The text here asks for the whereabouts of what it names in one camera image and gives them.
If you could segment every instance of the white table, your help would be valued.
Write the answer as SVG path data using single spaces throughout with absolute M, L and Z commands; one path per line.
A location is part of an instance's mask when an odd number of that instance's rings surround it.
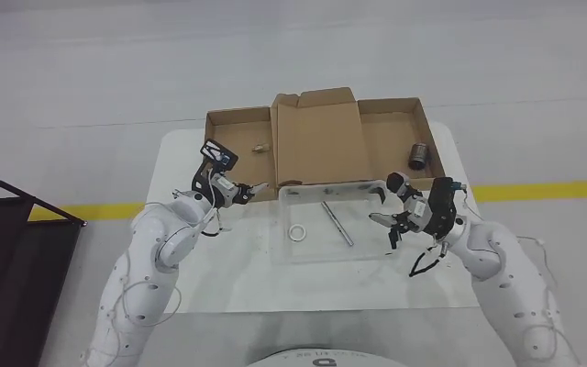
M 430 128 L 446 175 L 468 183 L 449 129 L 438 122 L 431 122 Z M 163 138 L 147 201 L 169 202 L 173 189 L 190 189 L 203 143 L 203 128 L 175 130 Z M 463 211 L 463 199 L 462 193 L 455 196 L 459 211 Z M 472 195 L 468 201 L 476 210 Z M 468 272 L 451 254 L 433 271 L 407 277 L 415 258 L 431 244 L 425 234 L 404 236 L 407 243 L 401 243 L 401 250 L 386 260 L 277 264 L 271 250 L 276 239 L 271 231 L 277 224 L 271 213 L 276 205 L 252 203 L 224 210 L 223 220 L 232 231 L 213 239 L 201 237 L 180 265 L 178 287 L 183 302 L 179 312 L 478 306 Z M 176 302 L 174 296 L 167 312 Z

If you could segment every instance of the clear plastic tray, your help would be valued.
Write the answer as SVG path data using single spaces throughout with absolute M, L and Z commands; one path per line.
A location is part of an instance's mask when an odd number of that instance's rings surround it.
M 354 242 L 350 246 L 322 202 L 326 202 Z M 372 260 L 393 255 L 389 229 L 368 217 L 402 211 L 402 202 L 392 195 L 383 181 L 286 186 L 279 192 L 281 246 L 274 243 L 280 262 L 321 262 Z M 305 239 L 294 241 L 289 229 L 305 228 Z M 296 229 L 294 237 L 300 237 Z

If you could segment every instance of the washer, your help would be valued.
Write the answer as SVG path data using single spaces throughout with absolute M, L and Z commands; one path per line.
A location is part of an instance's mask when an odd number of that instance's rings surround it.
M 294 237 L 294 231 L 298 228 L 302 230 L 302 236 Z M 305 235 L 306 235 L 305 227 L 302 226 L 301 224 L 294 224 L 290 227 L 290 230 L 287 232 L 287 234 L 288 234 L 290 240 L 292 240 L 294 242 L 301 242 L 305 239 Z

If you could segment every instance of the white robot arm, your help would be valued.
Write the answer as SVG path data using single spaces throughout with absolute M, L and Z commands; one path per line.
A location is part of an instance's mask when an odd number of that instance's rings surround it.
M 238 157 L 217 142 L 209 139 L 201 152 L 205 158 L 193 191 L 176 191 L 167 205 L 147 203 L 132 221 L 132 241 L 102 293 L 94 337 L 81 356 L 83 366 L 136 366 L 153 328 L 167 319 L 161 316 L 172 292 L 179 293 L 180 261 L 194 249 L 217 209 L 245 205 L 267 187 L 231 182 L 225 173 Z
M 441 246 L 440 257 L 451 251 L 462 260 L 483 314 L 518 367 L 580 365 L 563 333 L 554 295 L 517 237 L 500 224 L 457 214 L 454 193 L 466 190 L 465 185 L 437 178 L 425 199 L 407 176 L 396 172 L 388 177 L 387 186 L 404 202 L 404 212 L 373 213 L 370 218 L 391 229 L 392 246 L 402 233 L 424 231 Z M 413 269 L 410 276 L 433 266 Z

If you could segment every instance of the open cardboard box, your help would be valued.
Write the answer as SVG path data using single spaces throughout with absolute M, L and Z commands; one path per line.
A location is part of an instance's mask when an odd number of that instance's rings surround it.
M 385 180 L 399 171 L 428 190 L 445 175 L 418 98 L 356 101 L 349 88 L 277 95 L 271 107 L 209 112 L 205 135 L 239 156 L 233 180 L 269 183 L 256 201 L 275 199 L 285 184 Z M 417 142 L 430 151 L 422 171 L 407 165 Z M 269 151 L 251 151 L 267 143 Z
M 268 107 L 208 112 L 205 138 L 216 140 L 238 155 L 237 164 L 228 173 L 232 180 L 244 184 L 269 184 L 269 189 L 255 195 L 252 201 L 277 198 L 271 144 L 271 113 Z M 259 144 L 269 144 L 269 151 L 252 151 Z

